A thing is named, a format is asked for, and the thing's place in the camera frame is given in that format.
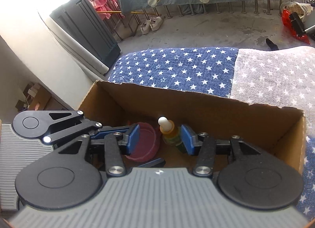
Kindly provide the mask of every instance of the cardboard box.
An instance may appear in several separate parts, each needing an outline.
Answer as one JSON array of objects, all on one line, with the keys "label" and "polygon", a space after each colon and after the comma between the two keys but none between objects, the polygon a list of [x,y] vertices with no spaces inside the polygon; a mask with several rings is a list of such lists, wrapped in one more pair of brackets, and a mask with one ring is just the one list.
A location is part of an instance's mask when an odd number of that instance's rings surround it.
[{"label": "cardboard box", "polygon": [[[302,173],[305,153],[303,111],[292,108],[253,104],[195,92],[151,88],[131,83],[96,82],[79,110],[104,125],[122,126],[130,121],[155,122],[161,116],[178,126],[189,125],[195,132],[207,132],[216,139],[239,135],[274,154]],[[165,167],[195,165],[196,157],[161,144],[156,157],[166,160]],[[127,161],[127,166],[136,163]],[[217,156],[215,170],[227,165],[225,156]]]}]

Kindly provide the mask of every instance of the dark gray cabinet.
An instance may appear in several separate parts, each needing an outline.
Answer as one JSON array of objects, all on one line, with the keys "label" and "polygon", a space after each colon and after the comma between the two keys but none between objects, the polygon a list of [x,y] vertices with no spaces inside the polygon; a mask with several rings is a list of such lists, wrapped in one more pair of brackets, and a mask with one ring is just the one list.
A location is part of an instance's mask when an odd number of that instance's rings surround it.
[{"label": "dark gray cabinet", "polygon": [[120,48],[89,0],[70,0],[50,16],[103,64],[108,67],[114,64]]}]

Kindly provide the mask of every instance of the blue star blanket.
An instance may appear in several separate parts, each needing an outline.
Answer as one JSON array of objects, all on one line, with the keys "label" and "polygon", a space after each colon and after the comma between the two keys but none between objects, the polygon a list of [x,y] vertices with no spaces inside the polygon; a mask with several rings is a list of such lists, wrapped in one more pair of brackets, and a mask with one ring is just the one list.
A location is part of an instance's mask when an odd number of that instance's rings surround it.
[{"label": "blue star blanket", "polygon": [[119,58],[108,80],[229,97],[237,53],[229,47],[142,50]]}]

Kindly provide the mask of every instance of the white dropper cap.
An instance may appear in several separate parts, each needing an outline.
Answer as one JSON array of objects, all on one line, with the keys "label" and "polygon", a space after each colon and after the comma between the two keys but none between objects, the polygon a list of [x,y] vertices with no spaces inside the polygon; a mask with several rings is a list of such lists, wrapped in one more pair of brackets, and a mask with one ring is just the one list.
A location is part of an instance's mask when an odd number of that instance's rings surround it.
[{"label": "white dropper cap", "polygon": [[170,131],[173,126],[172,123],[170,123],[165,117],[159,118],[158,123],[165,132]]}]

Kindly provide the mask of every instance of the dropper bottle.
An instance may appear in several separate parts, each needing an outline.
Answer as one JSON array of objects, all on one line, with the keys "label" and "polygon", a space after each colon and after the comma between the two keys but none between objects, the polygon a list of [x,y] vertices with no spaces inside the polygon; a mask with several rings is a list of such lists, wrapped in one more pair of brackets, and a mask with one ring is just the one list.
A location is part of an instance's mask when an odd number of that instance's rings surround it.
[{"label": "dropper bottle", "polygon": [[180,130],[174,122],[165,117],[158,120],[160,131],[163,134],[164,142],[170,146],[176,146],[181,152],[186,152],[185,146],[181,140]]}]

